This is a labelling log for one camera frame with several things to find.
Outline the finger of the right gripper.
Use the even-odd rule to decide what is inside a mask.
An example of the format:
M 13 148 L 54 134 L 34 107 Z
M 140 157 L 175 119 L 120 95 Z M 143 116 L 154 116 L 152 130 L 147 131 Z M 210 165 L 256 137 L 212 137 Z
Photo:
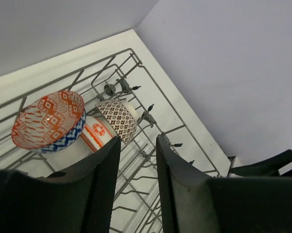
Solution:
M 288 149 L 269 159 L 245 166 L 233 167 L 230 173 L 242 176 L 278 176 L 279 170 L 292 162 L 292 149 Z

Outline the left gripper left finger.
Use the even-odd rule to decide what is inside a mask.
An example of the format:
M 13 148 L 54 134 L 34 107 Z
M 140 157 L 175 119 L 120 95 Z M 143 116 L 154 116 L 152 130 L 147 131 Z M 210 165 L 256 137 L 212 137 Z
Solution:
M 0 169 L 0 233 L 107 233 L 121 141 L 46 178 Z

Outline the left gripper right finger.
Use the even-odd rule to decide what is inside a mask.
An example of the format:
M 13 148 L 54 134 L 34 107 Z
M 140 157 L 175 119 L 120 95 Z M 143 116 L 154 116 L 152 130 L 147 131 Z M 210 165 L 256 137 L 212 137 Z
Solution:
M 162 136 L 156 162 L 164 232 L 292 233 L 292 177 L 211 177 Z

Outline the grey wire dish rack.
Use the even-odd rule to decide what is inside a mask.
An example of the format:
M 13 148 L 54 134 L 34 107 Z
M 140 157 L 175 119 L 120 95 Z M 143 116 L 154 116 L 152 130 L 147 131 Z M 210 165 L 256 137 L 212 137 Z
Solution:
M 53 154 L 18 148 L 11 129 L 19 112 L 38 98 L 59 90 L 79 93 L 87 119 L 101 117 L 103 100 L 122 100 L 137 115 L 137 129 L 129 144 L 122 144 L 109 231 L 112 233 L 163 232 L 156 166 L 156 138 L 199 170 L 226 177 L 231 162 L 202 125 L 170 80 L 149 70 L 151 63 L 131 49 L 104 58 L 77 58 L 42 62 L 0 78 L 0 169 L 19 170 L 45 177 L 91 154 L 98 147 L 89 132 L 75 145 Z

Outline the orange floral bowl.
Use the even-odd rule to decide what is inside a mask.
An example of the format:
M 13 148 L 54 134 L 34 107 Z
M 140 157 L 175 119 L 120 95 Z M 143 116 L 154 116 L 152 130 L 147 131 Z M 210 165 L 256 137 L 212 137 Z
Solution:
M 117 136 L 115 130 L 104 117 L 86 117 L 86 123 L 81 134 L 81 139 L 91 151 L 98 151 L 114 136 Z

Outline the red patterned bowl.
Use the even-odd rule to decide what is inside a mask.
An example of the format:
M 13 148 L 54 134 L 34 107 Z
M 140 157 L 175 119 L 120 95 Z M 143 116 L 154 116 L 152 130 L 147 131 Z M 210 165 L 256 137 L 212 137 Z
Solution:
M 73 91 L 50 93 L 22 110 L 12 128 L 12 142 L 37 153 L 54 153 L 69 147 L 86 123 L 82 96 Z

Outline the grey patterned bowl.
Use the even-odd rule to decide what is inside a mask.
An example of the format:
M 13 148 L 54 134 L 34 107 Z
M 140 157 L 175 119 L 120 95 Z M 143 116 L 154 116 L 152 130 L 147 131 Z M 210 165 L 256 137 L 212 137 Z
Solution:
M 97 110 L 122 139 L 125 145 L 133 140 L 137 130 L 137 112 L 126 100 L 104 100 L 96 105 Z

